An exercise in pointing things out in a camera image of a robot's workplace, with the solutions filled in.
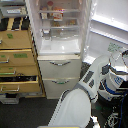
drawer front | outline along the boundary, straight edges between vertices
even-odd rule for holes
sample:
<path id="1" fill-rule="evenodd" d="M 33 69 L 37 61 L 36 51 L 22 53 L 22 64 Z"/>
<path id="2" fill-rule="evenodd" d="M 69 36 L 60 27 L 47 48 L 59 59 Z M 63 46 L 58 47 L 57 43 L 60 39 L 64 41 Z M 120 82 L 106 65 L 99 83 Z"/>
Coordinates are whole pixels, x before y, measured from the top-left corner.
<path id="1" fill-rule="evenodd" d="M 28 31 L 0 32 L 0 49 L 31 48 Z"/>
<path id="2" fill-rule="evenodd" d="M 0 67 L 21 65 L 35 65 L 31 49 L 0 51 Z"/>
<path id="3" fill-rule="evenodd" d="M 38 75 L 36 65 L 33 66 L 20 66 L 20 67 L 0 67 L 0 77 L 11 76 L 35 76 Z"/>
<path id="4" fill-rule="evenodd" d="M 79 78 L 77 79 L 64 79 L 64 80 L 43 80 L 46 96 L 48 99 L 59 99 L 61 94 L 65 90 L 72 89 L 76 83 L 79 81 Z"/>
<path id="5" fill-rule="evenodd" d="M 40 92 L 37 81 L 28 82 L 0 82 L 0 93 Z"/>
<path id="6" fill-rule="evenodd" d="M 39 66 L 42 78 L 68 78 L 79 77 L 81 71 L 81 59 L 41 61 Z"/>

refrigerator shelf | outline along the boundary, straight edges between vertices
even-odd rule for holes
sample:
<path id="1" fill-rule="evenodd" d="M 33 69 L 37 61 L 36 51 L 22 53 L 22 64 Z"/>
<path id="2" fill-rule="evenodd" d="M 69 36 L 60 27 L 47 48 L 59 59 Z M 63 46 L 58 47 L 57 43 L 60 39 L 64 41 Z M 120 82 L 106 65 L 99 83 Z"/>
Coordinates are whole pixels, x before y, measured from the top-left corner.
<path id="1" fill-rule="evenodd" d="M 92 17 L 92 20 L 98 21 L 98 22 L 101 22 L 101 23 L 107 24 L 109 26 L 112 26 L 112 27 L 115 27 L 115 28 L 118 28 L 118 29 L 121 29 L 121 30 L 128 32 L 128 25 L 127 24 L 121 23 L 117 20 L 114 20 L 113 18 L 110 19 L 110 18 L 106 18 L 106 17 L 95 14 Z"/>
<path id="2" fill-rule="evenodd" d="M 39 10 L 38 13 L 72 13 L 72 12 L 80 12 L 79 9 L 63 9 L 62 11 L 54 11 L 54 10 L 47 10 L 47 11 L 43 11 L 43 10 Z"/>
<path id="3" fill-rule="evenodd" d="M 54 30 L 59 30 L 59 29 L 79 29 L 79 25 L 71 25 L 71 26 L 60 26 L 60 27 L 42 27 L 42 29 L 54 29 Z"/>
<path id="4" fill-rule="evenodd" d="M 77 20 L 77 19 L 78 19 L 77 17 L 63 17 L 63 20 Z M 51 20 L 51 21 L 54 21 L 54 17 L 53 16 L 50 16 L 47 19 L 42 19 L 42 21 L 43 20 Z"/>
<path id="5" fill-rule="evenodd" d="M 128 40 L 125 40 L 125 39 L 120 38 L 118 36 L 112 35 L 110 33 L 106 33 L 106 32 L 103 32 L 103 31 L 100 31 L 100 30 L 97 30 L 97 29 L 94 29 L 94 28 L 91 28 L 90 31 L 93 32 L 93 33 L 99 34 L 101 36 L 105 36 L 105 37 L 108 37 L 110 39 L 122 42 L 124 44 L 128 44 Z"/>

wooden drawer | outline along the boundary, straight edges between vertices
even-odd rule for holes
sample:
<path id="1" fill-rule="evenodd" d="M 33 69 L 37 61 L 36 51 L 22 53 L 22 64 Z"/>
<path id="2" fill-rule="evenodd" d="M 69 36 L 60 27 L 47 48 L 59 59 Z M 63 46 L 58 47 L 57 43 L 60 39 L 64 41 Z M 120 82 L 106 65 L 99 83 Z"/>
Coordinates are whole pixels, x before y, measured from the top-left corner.
<path id="1" fill-rule="evenodd" d="M 44 79 L 43 83 L 45 86 L 47 99 L 59 99 L 61 94 L 65 90 L 72 89 L 76 83 L 79 81 L 79 78 L 76 79 Z"/>
<path id="2" fill-rule="evenodd" d="M 0 32 L 0 49 L 31 48 L 28 31 Z"/>
<path id="3" fill-rule="evenodd" d="M 57 59 L 41 60 L 38 57 L 38 62 L 39 62 L 42 78 L 69 78 L 69 77 L 80 76 L 80 71 L 81 71 L 80 58 L 76 58 L 76 59 L 65 58 L 62 60 L 57 60 Z"/>
<path id="4" fill-rule="evenodd" d="M 0 67 L 35 65 L 31 49 L 0 50 Z"/>
<path id="5" fill-rule="evenodd" d="M 38 75 L 36 65 L 20 67 L 0 67 L 0 77 L 11 76 L 35 76 Z"/>
<path id="6" fill-rule="evenodd" d="M 27 82 L 0 82 L 0 93 L 39 92 L 38 77 L 36 81 Z"/>

cable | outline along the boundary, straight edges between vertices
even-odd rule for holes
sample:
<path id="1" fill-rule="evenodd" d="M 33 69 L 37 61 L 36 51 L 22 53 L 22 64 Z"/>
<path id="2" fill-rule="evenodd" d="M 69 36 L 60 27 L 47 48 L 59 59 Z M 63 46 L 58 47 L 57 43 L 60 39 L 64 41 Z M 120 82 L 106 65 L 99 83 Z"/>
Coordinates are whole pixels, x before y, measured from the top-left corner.
<path id="1" fill-rule="evenodd" d="M 122 99 L 122 103 L 121 103 L 121 117 L 120 117 L 120 122 L 119 122 L 119 127 L 120 128 L 120 125 L 121 125 L 121 121 L 122 121 L 122 110 L 123 110 L 123 102 L 124 102 L 124 98 L 126 96 L 126 94 L 128 93 L 128 90 L 124 93 L 124 97 Z"/>

open refrigerator door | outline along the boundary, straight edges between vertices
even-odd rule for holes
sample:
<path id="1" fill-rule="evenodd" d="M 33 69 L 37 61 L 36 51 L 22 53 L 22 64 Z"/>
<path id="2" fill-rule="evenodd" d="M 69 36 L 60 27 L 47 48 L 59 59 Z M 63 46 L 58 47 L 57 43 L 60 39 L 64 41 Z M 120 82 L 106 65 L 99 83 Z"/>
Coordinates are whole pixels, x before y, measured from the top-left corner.
<path id="1" fill-rule="evenodd" d="M 128 0 L 93 0 L 83 61 L 128 49 Z"/>

